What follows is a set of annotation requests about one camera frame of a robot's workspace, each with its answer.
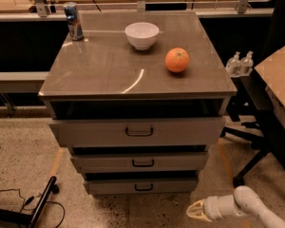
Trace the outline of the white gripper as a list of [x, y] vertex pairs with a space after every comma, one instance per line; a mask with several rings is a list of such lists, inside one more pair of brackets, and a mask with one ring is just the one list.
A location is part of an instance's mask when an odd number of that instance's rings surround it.
[[234, 204], [232, 195], [212, 196], [191, 204], [186, 210], [186, 215], [190, 219], [207, 222], [226, 219], [234, 214]]

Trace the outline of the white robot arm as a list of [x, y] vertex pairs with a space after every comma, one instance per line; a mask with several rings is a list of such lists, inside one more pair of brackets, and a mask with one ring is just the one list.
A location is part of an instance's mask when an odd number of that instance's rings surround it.
[[250, 187], [241, 185], [232, 195], [211, 196], [191, 204], [186, 215], [191, 219], [212, 222], [229, 217], [255, 217], [264, 228], [285, 228], [285, 220], [271, 211]]

